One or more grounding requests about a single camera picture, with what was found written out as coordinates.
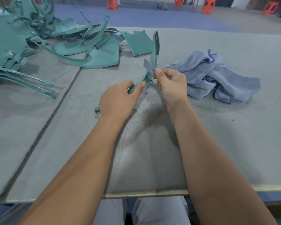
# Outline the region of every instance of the forearm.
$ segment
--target forearm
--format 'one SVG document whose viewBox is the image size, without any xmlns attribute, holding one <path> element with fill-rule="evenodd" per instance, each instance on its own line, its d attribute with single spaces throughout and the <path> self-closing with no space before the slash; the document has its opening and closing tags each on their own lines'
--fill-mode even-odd
<svg viewBox="0 0 281 225">
<path fill-rule="evenodd" d="M 171 115 L 185 178 L 202 224 L 276 224 L 189 104 Z"/>
<path fill-rule="evenodd" d="M 121 127 L 117 120 L 100 118 L 19 224 L 92 224 Z"/>
</svg>

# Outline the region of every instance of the right arm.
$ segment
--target right arm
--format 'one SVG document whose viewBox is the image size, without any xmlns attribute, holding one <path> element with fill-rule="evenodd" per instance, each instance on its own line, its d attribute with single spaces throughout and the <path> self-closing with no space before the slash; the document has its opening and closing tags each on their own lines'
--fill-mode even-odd
<svg viewBox="0 0 281 225">
<path fill-rule="evenodd" d="M 191 108 L 185 75 L 156 69 L 175 127 L 190 197 L 202 224 L 277 224 L 245 177 Z"/>
</svg>

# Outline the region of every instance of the fingernail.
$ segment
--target fingernail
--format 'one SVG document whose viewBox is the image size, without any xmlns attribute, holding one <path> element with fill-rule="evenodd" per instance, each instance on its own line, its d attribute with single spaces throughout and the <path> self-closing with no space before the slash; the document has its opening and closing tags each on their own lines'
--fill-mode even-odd
<svg viewBox="0 0 281 225">
<path fill-rule="evenodd" d="M 158 73 L 160 73 L 160 72 L 161 72 L 161 69 L 160 69 L 160 68 L 156 68 L 156 69 L 155 69 L 155 73 L 158 74 Z"/>
</svg>

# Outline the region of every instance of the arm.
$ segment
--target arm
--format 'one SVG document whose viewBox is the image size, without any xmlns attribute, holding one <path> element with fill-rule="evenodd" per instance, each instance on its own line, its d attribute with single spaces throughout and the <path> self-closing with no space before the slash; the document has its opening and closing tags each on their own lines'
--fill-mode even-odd
<svg viewBox="0 0 281 225">
<path fill-rule="evenodd" d="M 187 99 L 185 75 L 156 69 L 175 127 L 190 197 L 202 224 L 277 224 Z"/>
<path fill-rule="evenodd" d="M 101 117 L 85 141 L 41 193 L 18 225 L 90 225 L 105 187 L 113 145 L 145 82 L 132 94 L 131 80 L 109 87 L 100 98 Z"/>
</svg>

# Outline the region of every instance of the blue towel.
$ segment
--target blue towel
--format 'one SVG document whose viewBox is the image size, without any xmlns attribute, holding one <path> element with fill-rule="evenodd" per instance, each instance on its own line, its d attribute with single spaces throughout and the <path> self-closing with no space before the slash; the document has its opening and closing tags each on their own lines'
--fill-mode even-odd
<svg viewBox="0 0 281 225">
<path fill-rule="evenodd" d="M 184 73 L 187 94 L 198 100 L 215 91 L 215 98 L 224 103 L 245 102 L 260 90 L 259 77 L 239 75 L 222 62 L 220 55 L 198 49 L 166 68 Z"/>
</svg>

